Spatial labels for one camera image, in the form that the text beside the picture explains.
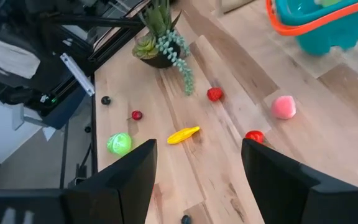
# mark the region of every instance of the wooden floor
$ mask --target wooden floor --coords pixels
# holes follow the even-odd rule
[[[177,24],[190,42],[186,61],[195,92],[185,96],[174,69],[157,70],[131,55],[129,42],[96,73],[99,170],[118,157],[106,150],[110,135],[128,132],[134,145],[158,141],[158,168],[147,224],[263,223],[244,174],[241,139],[259,129],[281,153],[358,186],[358,44],[324,57],[303,53],[294,38],[270,27],[264,1],[215,16],[214,0],[179,0]],[[224,90],[211,103],[206,91]],[[297,114],[279,121],[271,101],[292,95]],[[112,98],[109,106],[99,103]],[[140,121],[127,120],[141,110]],[[169,146],[169,135],[185,127],[201,131]]]

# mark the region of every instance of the pink peach toy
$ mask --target pink peach toy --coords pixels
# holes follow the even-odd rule
[[[296,114],[295,100],[292,96],[280,96],[273,101],[271,110],[276,118],[290,119]]]

